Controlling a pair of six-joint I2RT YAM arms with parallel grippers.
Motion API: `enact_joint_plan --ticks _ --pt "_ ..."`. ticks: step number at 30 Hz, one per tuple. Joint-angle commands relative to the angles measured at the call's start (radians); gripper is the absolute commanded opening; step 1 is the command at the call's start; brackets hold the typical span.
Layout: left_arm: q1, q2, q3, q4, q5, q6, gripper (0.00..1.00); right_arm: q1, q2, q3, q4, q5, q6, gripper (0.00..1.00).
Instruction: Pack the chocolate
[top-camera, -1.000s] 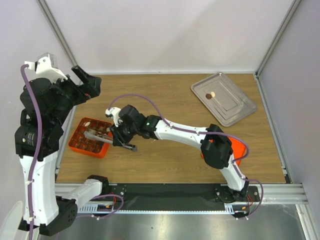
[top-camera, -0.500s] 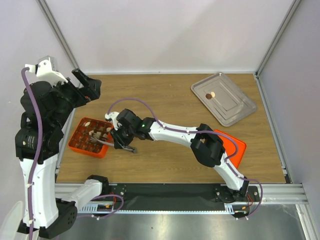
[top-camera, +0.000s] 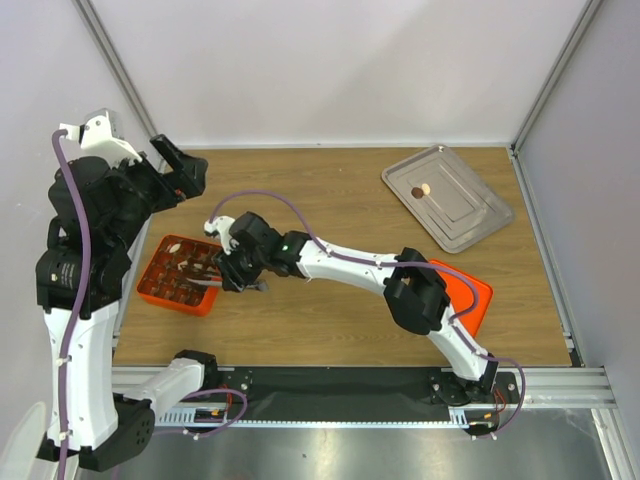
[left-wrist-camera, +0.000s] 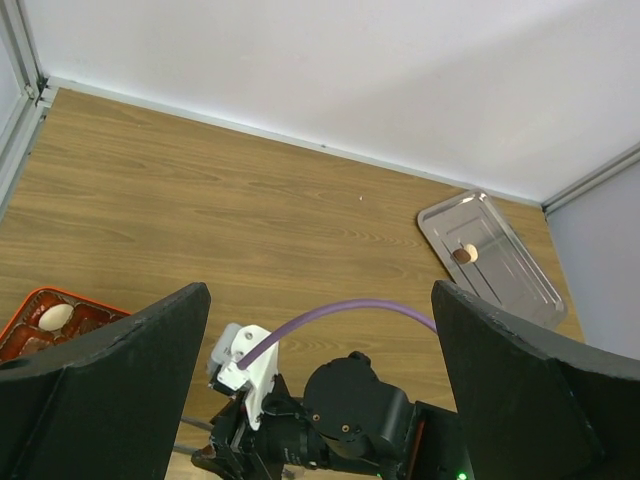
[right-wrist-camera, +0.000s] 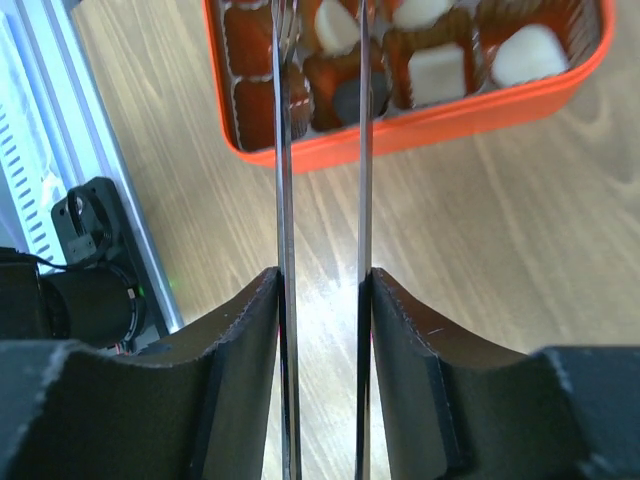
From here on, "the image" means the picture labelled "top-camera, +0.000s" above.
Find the metal tongs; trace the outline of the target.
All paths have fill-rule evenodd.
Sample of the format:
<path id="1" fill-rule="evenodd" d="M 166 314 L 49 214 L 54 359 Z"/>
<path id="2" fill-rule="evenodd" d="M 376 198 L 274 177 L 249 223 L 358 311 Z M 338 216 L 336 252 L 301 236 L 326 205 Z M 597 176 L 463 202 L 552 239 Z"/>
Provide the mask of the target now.
<path id="1" fill-rule="evenodd" d="M 203 287 L 214 287 L 228 292 L 257 291 L 267 292 L 268 284 L 258 278 L 254 273 L 238 273 L 230 267 L 224 267 L 219 271 L 213 264 L 200 263 L 205 271 L 196 273 L 193 270 L 195 263 L 188 263 L 183 269 L 178 269 L 179 278 L 183 282 L 190 282 Z"/>

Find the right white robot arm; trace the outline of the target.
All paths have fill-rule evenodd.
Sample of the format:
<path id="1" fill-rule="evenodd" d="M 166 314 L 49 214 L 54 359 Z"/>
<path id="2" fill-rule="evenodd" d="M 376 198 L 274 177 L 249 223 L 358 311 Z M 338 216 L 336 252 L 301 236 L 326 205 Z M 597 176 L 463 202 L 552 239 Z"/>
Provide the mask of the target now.
<path id="1" fill-rule="evenodd" d="M 467 399 L 482 402 L 495 392 L 498 363 L 461 321 L 473 309 L 454 307 L 443 277 L 448 268 L 417 250 L 374 254 L 333 245 L 309 232 L 281 234 L 252 212 L 237 219 L 216 216 L 205 222 L 204 232 L 221 243 L 215 263 L 224 290 L 242 292 L 265 271 L 362 288 L 384 298 L 400 328 L 437 347 Z"/>

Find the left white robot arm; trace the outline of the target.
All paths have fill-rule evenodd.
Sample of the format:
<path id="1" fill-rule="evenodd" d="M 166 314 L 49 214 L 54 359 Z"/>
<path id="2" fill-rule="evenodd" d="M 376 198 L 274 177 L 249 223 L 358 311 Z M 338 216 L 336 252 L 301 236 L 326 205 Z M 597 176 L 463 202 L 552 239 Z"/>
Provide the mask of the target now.
<path id="1" fill-rule="evenodd" d="M 129 250 L 151 215 L 202 195 L 208 164 L 166 136 L 152 146 L 158 171 L 139 152 L 61 160 L 48 197 L 55 209 L 36 265 L 36 296 L 52 355 L 52 420 L 38 457 L 105 472 L 147 447 L 155 421 L 193 395 L 220 388 L 214 355 L 179 352 L 152 379 L 123 394 L 112 387 L 113 334 L 131 268 Z"/>

